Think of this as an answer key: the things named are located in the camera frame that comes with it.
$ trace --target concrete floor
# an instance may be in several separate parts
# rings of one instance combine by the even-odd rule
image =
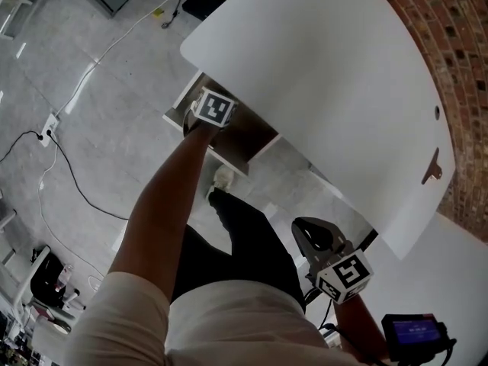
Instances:
[[[22,34],[1,42],[0,154],[21,132],[41,131],[49,113],[69,100],[108,46],[162,1],[131,0],[109,20],[85,0],[43,0]],[[175,3],[171,0],[164,7],[166,15]],[[141,22],[89,76],[71,112],[59,116],[56,133],[82,190],[98,206],[123,217],[129,216],[145,183],[181,141],[181,134],[162,115],[197,71],[183,59],[179,47],[199,20],[181,11],[169,29],[161,29],[163,21],[149,17]],[[6,234],[26,256],[33,244],[47,243],[62,261],[73,264],[72,283],[86,302],[93,295],[88,276],[99,274],[61,246],[40,218],[37,184],[53,156],[53,144],[45,149],[34,135],[26,136],[0,165],[4,202],[18,211]],[[218,166],[216,160],[207,159],[190,224],[213,245],[229,251],[230,239],[204,200]],[[291,221],[297,216],[337,223],[350,239],[368,228],[307,167],[308,161],[281,140],[251,163],[249,179],[237,178],[231,191],[266,213],[294,258],[299,252]],[[55,235],[106,273],[125,222],[82,200],[61,156],[45,177],[41,194],[44,215]]]

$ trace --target beige shirt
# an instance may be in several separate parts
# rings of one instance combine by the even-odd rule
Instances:
[[[266,284],[224,281],[169,308],[154,284],[107,275],[69,335],[65,366],[357,365],[328,349],[298,302]]]

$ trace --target black pants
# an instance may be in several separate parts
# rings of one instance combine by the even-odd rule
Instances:
[[[197,287],[240,279],[269,284],[290,294],[305,310],[297,269],[266,216],[215,189],[209,196],[232,240],[232,255],[211,246],[187,225],[172,301]]]

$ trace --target white table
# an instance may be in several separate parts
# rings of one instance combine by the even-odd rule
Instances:
[[[386,0],[228,0],[181,53],[302,152],[399,258],[408,253],[454,155],[428,67]],[[437,149],[442,175],[423,184]]]

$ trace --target handheld device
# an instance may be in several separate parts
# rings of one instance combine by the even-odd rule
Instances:
[[[387,314],[381,325],[390,359],[404,364],[423,364],[443,351],[448,351],[447,363],[456,343],[432,314]]]

